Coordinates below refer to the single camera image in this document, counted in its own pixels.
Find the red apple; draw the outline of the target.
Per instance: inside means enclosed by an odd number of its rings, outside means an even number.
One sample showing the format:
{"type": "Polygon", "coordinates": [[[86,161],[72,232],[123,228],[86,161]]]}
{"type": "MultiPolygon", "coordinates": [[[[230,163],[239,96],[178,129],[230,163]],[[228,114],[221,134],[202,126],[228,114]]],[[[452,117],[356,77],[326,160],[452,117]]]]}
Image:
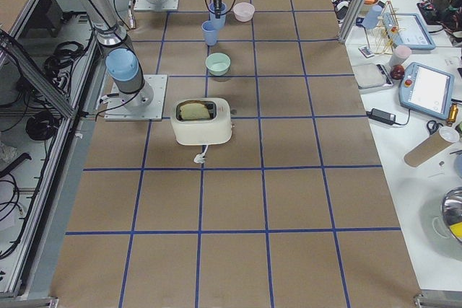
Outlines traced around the red apple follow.
{"type": "Polygon", "coordinates": [[[405,68],[402,65],[395,65],[390,71],[390,76],[394,80],[402,80],[404,75],[405,68]]]}

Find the pink cup on desk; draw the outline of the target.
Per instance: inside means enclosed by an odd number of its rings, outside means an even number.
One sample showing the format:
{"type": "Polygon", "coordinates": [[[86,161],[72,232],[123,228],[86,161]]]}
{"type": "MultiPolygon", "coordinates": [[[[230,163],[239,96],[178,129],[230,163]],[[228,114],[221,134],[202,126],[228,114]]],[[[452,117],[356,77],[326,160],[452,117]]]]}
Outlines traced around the pink cup on desk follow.
{"type": "Polygon", "coordinates": [[[388,62],[388,65],[393,68],[394,66],[402,65],[403,62],[412,54],[411,48],[406,45],[398,45],[388,62]]]}

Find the teach pendant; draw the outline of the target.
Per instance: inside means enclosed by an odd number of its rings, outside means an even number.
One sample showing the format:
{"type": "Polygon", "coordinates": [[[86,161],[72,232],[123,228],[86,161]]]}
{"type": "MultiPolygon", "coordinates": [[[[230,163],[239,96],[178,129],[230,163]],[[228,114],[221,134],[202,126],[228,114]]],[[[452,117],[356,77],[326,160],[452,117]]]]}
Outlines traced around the teach pendant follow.
{"type": "Polygon", "coordinates": [[[421,17],[416,13],[386,12],[383,26],[395,47],[405,45],[412,50],[433,50],[436,45],[421,17]]]}
{"type": "Polygon", "coordinates": [[[411,63],[398,89],[401,106],[438,119],[449,115],[454,76],[448,72],[411,63]]]}

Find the toast bread slice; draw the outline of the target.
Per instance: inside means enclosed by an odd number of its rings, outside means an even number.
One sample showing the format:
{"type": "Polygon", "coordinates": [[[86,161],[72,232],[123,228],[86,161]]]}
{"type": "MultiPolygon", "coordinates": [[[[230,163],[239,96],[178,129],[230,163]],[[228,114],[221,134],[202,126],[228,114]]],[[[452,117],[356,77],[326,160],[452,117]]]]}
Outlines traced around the toast bread slice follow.
{"type": "Polygon", "coordinates": [[[207,106],[200,102],[190,102],[180,106],[182,120],[206,120],[210,119],[207,106]]]}

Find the black power adapter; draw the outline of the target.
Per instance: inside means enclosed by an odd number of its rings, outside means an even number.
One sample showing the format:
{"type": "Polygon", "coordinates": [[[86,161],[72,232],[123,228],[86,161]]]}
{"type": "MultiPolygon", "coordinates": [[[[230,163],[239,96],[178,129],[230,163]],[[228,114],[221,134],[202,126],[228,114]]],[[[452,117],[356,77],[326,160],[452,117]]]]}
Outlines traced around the black power adapter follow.
{"type": "Polygon", "coordinates": [[[389,113],[383,110],[379,110],[377,108],[372,108],[371,110],[366,112],[366,115],[371,120],[376,120],[380,123],[384,123],[386,125],[394,125],[396,123],[396,115],[393,113],[389,113]]]}

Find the blue cup on rack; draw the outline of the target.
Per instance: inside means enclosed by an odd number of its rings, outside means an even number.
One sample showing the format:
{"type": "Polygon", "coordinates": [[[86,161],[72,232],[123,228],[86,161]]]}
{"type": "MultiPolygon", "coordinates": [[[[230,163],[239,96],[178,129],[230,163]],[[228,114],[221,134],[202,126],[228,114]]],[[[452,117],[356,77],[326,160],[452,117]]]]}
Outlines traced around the blue cup on rack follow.
{"type": "Polygon", "coordinates": [[[362,21],[362,26],[366,30],[371,30],[374,27],[377,26],[379,22],[379,16],[382,13],[382,7],[380,5],[374,5],[372,6],[368,13],[365,15],[363,21],[362,21]]]}

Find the mint green bowl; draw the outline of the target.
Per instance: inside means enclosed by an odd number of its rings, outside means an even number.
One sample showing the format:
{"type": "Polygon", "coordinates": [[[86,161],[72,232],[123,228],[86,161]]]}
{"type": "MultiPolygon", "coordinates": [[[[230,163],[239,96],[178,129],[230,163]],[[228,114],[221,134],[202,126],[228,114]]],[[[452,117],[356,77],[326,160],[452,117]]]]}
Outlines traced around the mint green bowl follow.
{"type": "Polygon", "coordinates": [[[225,53],[212,53],[205,60],[206,68],[213,76],[225,75],[230,68],[230,64],[230,57],[225,53]]]}

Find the metal mixing bowl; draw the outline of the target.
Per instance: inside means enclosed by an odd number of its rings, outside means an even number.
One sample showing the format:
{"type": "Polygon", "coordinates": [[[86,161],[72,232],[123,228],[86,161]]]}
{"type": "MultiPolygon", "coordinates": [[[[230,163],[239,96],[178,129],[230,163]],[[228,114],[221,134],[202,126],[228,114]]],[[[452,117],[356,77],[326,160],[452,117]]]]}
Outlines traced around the metal mixing bowl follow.
{"type": "Polygon", "coordinates": [[[461,243],[461,187],[448,191],[442,199],[441,220],[445,233],[461,243]]]}

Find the blue plastic cup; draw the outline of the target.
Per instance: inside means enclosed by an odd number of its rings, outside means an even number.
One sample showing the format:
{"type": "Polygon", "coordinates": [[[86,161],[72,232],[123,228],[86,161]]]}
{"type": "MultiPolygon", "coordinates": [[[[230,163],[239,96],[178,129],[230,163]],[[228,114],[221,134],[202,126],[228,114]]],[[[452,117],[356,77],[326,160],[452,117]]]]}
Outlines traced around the blue plastic cup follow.
{"type": "Polygon", "coordinates": [[[204,42],[208,46],[217,44],[218,30],[214,27],[211,21],[205,21],[201,24],[201,30],[204,37],[204,42]]]}

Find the cardboard tube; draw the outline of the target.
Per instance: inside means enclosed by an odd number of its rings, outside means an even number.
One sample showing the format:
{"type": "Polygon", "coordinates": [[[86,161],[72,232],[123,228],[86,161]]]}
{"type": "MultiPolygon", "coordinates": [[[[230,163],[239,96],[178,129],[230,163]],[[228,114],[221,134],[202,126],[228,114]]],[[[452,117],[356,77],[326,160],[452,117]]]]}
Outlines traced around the cardboard tube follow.
{"type": "Polygon", "coordinates": [[[439,128],[422,143],[404,156],[404,161],[411,167],[418,167],[460,139],[459,133],[448,126],[439,128]]]}

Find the kitchen scale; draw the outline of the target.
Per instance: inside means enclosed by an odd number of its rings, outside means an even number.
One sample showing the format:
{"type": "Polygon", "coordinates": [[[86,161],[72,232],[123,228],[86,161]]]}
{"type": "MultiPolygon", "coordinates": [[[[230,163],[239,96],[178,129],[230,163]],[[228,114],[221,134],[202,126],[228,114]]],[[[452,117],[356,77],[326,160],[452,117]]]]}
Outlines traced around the kitchen scale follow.
{"type": "Polygon", "coordinates": [[[387,69],[382,64],[369,63],[353,66],[354,77],[359,90],[388,88],[393,86],[387,69]]]}

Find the wooden rack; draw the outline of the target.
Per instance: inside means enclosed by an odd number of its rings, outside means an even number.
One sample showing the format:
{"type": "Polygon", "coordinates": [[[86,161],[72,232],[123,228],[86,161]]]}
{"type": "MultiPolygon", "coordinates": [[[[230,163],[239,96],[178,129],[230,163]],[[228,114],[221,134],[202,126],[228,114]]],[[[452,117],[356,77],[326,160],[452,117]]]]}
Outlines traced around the wooden rack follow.
{"type": "Polygon", "coordinates": [[[376,27],[365,29],[367,46],[376,54],[391,55],[400,32],[397,13],[390,0],[385,2],[376,27]]]}

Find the light blue cup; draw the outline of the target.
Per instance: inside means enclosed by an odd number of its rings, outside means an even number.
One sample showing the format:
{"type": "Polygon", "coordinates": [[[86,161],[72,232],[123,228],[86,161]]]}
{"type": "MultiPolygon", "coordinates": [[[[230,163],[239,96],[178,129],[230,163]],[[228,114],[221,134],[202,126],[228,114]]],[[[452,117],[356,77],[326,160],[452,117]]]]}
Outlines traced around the light blue cup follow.
{"type": "Polygon", "coordinates": [[[214,8],[214,4],[210,3],[209,4],[209,20],[210,20],[210,22],[212,24],[212,27],[215,30],[221,30],[225,25],[226,16],[227,16],[227,5],[226,5],[226,3],[222,3],[219,18],[216,17],[215,12],[216,11],[215,11],[215,8],[214,8]]]}

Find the teach pendant near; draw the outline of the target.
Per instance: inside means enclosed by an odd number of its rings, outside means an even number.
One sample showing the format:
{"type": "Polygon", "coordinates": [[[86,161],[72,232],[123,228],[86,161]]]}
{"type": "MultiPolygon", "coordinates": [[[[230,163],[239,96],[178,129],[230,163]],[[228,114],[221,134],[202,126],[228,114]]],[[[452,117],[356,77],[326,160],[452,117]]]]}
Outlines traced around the teach pendant near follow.
{"type": "Polygon", "coordinates": [[[449,115],[454,76],[448,72],[411,63],[398,89],[401,106],[438,119],[449,115]]]}

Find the teach pendant far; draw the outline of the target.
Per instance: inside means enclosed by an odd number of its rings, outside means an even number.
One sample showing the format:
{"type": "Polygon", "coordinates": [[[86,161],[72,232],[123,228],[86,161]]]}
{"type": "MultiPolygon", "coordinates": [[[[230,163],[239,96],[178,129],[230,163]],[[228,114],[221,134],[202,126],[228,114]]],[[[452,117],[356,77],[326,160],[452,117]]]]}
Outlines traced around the teach pendant far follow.
{"type": "Polygon", "coordinates": [[[405,45],[412,50],[433,50],[436,45],[421,17],[416,13],[386,12],[383,26],[395,47],[405,45]]]}

